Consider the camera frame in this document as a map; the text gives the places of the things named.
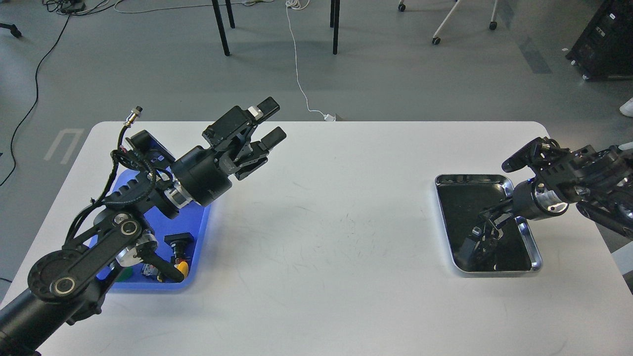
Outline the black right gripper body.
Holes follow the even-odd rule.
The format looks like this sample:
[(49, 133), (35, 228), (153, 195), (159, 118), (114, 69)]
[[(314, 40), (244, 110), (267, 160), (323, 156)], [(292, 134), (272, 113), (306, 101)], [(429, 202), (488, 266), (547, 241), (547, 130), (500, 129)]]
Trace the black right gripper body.
[(554, 192), (537, 180), (521, 182), (505, 201), (503, 212), (535, 221), (554, 217)]

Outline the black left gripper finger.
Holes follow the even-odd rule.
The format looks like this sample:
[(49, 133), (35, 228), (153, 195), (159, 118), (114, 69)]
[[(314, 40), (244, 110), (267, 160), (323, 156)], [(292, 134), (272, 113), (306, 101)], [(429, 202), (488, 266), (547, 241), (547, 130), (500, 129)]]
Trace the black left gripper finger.
[(228, 152), (242, 148), (257, 126), (280, 110), (278, 102), (267, 97), (261, 103), (246, 110), (234, 106), (203, 131), (203, 138), (217, 152)]
[(244, 180), (268, 161), (271, 150), (287, 137), (285, 131), (277, 127), (261, 140), (249, 142), (233, 160), (237, 180)]

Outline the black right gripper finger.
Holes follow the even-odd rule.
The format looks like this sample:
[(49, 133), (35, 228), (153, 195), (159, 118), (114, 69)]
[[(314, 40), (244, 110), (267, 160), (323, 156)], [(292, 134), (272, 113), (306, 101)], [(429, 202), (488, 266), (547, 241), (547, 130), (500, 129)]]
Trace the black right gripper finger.
[(455, 254), (459, 267), (492, 267), (500, 241), (497, 228), (475, 227)]
[(513, 200), (502, 200), (495, 205), (484, 208), (478, 214), (477, 219), (480, 241), (491, 242), (502, 239), (504, 226), (514, 219)]

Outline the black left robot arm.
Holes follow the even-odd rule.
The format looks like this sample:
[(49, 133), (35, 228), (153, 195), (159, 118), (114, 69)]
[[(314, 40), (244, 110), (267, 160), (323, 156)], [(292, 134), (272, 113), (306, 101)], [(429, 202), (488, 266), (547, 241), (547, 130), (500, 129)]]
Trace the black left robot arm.
[(113, 167), (101, 195), (73, 219), (61, 249), (30, 268), (27, 289), (1, 309), (1, 354), (36, 356), (63, 324), (100, 314), (129, 265), (143, 262), (183, 282), (184, 273), (156, 254), (145, 213), (157, 208), (174, 219), (192, 202), (208, 206), (231, 189), (230, 176), (243, 180), (266, 164), (285, 131), (251, 137), (279, 108), (271, 97), (246, 110), (231, 108), (203, 131), (208, 148), (196, 146), (179, 159), (149, 131), (125, 137), (142, 112), (134, 108), (110, 153)]

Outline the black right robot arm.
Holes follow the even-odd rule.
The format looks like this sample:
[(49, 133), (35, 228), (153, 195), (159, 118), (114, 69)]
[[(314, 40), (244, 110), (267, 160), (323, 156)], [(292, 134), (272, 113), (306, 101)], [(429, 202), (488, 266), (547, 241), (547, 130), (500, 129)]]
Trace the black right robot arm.
[(596, 151), (591, 145), (571, 151), (549, 137), (537, 137), (502, 163), (505, 172), (529, 167), (535, 176), (513, 193), (484, 207), (468, 228), (457, 259), (468, 268), (492, 266), (502, 228), (516, 217), (543, 220), (564, 214), (575, 204), (581, 214), (609, 230), (632, 238), (632, 144)]

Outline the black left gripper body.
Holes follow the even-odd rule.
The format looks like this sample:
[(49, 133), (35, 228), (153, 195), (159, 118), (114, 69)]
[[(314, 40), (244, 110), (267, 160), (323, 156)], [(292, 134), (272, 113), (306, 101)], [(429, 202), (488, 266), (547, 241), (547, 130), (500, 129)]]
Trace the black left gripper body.
[(215, 157), (215, 151), (195, 146), (171, 164), (171, 172), (181, 187), (201, 206), (210, 205), (232, 187)]

